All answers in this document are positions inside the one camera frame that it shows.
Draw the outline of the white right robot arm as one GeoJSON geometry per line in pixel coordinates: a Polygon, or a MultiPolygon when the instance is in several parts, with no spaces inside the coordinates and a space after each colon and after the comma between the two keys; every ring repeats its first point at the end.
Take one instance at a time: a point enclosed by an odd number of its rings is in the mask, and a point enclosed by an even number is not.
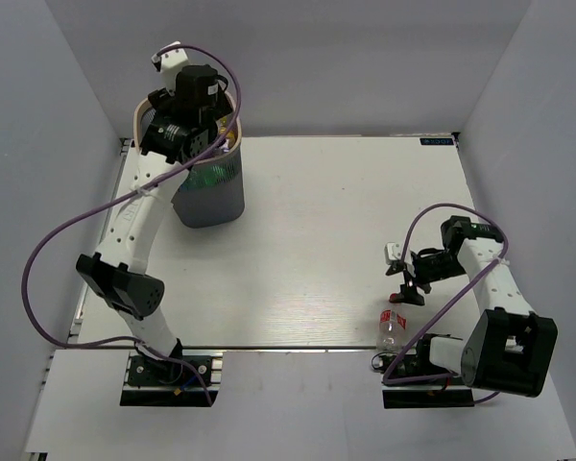
{"type": "Polygon", "coordinates": [[[423,327],[388,364],[386,386],[461,379],[468,388],[537,397],[558,337],[553,319],[525,300],[505,259],[508,242],[493,224],[451,216],[441,225],[442,247],[409,252],[389,243],[387,273],[402,274],[392,304],[422,306],[433,283],[460,276],[468,285],[450,301],[472,293],[480,317],[468,338],[430,333],[423,327]]]}

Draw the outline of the orange label clear bottle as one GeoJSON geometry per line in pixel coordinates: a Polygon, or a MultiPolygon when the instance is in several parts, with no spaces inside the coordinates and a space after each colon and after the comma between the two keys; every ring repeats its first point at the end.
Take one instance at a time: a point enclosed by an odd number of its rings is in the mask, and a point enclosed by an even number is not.
{"type": "Polygon", "coordinates": [[[220,151],[223,153],[229,152],[231,150],[231,148],[233,147],[233,145],[235,144],[235,134],[234,134],[233,130],[228,129],[228,118],[227,117],[223,117],[218,122],[218,134],[219,135],[222,135],[222,134],[225,135],[225,140],[219,146],[220,151]]]}

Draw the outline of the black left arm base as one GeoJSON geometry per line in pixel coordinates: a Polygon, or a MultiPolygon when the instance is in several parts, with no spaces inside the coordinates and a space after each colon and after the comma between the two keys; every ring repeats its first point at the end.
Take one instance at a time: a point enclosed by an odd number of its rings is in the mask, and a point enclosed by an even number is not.
{"type": "Polygon", "coordinates": [[[182,359],[197,370],[207,391],[195,374],[177,364],[162,368],[151,359],[131,353],[121,391],[122,407],[210,407],[221,383],[223,356],[220,352],[195,351],[182,359]]]}

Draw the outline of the red cap clear bottle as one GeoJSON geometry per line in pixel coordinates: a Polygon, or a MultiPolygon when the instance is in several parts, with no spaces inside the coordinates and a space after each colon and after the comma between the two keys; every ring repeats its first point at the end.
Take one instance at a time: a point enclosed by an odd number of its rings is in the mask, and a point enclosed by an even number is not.
{"type": "Polygon", "coordinates": [[[406,324],[402,298],[398,293],[393,293],[389,297],[388,305],[379,315],[377,350],[379,352],[400,352],[406,343],[406,324]]]}

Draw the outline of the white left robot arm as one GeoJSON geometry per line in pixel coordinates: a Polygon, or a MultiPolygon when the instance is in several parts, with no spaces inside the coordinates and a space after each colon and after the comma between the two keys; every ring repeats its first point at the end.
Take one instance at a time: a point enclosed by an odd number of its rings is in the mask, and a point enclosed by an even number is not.
{"type": "Polygon", "coordinates": [[[164,284],[148,275],[148,259],[161,221],[197,157],[217,144],[219,122],[232,112],[221,86],[227,81],[208,64],[187,64],[136,108],[132,146],[132,197],[120,205],[108,233],[76,269],[94,293],[126,322],[151,372],[172,383],[183,372],[181,345],[160,309],[164,284]]]}

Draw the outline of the green Sprite bottle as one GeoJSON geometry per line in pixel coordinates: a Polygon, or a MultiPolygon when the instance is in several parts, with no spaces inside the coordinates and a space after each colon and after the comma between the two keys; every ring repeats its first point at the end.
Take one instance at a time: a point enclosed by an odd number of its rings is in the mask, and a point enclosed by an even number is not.
{"type": "Polygon", "coordinates": [[[216,187],[230,182],[235,177],[235,170],[230,166],[206,166],[192,168],[183,184],[186,190],[199,190],[216,187]]]}

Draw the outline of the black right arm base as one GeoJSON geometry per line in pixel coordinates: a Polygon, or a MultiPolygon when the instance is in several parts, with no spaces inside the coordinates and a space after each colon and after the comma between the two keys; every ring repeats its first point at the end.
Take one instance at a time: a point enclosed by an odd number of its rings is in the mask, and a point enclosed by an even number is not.
{"type": "Polygon", "coordinates": [[[383,407],[389,410],[474,407],[474,397],[463,381],[442,368],[407,354],[382,383],[383,407]]]}

